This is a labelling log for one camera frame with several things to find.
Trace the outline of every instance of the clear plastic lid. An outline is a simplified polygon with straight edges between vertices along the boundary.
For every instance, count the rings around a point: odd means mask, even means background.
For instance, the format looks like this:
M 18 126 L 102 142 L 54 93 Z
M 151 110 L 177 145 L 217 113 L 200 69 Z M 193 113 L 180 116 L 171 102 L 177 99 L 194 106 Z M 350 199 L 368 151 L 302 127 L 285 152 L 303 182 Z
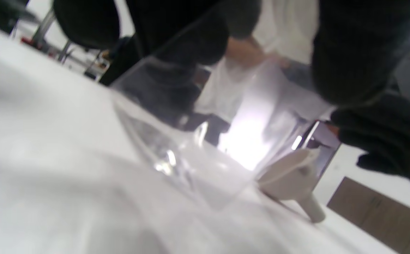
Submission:
M 295 150 L 330 108 L 313 92 L 309 66 L 265 53 L 251 35 L 262 29 L 258 19 L 235 14 L 230 3 L 111 86 L 117 115 L 147 163 L 215 208 Z M 253 4 L 260 14 L 261 3 Z

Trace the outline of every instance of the white table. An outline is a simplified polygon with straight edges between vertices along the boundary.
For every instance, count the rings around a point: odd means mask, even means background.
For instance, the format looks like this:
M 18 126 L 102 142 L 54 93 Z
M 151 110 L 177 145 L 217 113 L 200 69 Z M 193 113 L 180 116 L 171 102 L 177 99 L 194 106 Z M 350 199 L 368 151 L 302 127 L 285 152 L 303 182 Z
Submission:
M 0 34 L 0 253 L 394 253 L 324 209 L 312 225 L 254 186 L 195 204 L 140 161 L 109 90 Z

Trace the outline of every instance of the hand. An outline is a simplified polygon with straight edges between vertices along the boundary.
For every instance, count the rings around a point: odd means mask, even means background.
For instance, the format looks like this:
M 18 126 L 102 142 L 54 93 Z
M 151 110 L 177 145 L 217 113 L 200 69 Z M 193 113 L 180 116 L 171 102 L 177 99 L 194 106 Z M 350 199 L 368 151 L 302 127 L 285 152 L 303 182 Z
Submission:
M 331 120 L 342 143 L 367 152 L 359 167 L 410 179 L 409 100 L 386 93 L 370 106 L 338 109 Z

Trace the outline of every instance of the white funnel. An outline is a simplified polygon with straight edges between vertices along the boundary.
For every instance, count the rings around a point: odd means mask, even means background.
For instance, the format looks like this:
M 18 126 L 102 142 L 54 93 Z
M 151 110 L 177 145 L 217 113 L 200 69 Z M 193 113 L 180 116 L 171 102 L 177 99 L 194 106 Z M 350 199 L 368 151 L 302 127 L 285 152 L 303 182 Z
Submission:
M 318 154 L 318 150 L 296 150 L 271 165 L 258 180 L 260 189 L 271 198 L 296 200 L 313 223 L 326 218 L 312 194 L 317 180 L 315 160 Z

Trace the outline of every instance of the black sleeve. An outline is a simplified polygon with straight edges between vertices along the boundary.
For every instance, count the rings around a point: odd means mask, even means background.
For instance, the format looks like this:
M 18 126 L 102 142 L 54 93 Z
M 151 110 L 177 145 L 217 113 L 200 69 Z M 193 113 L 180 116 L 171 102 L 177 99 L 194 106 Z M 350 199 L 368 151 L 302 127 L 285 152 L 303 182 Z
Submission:
M 335 105 L 382 92 L 410 52 L 410 0 L 320 0 L 313 79 Z

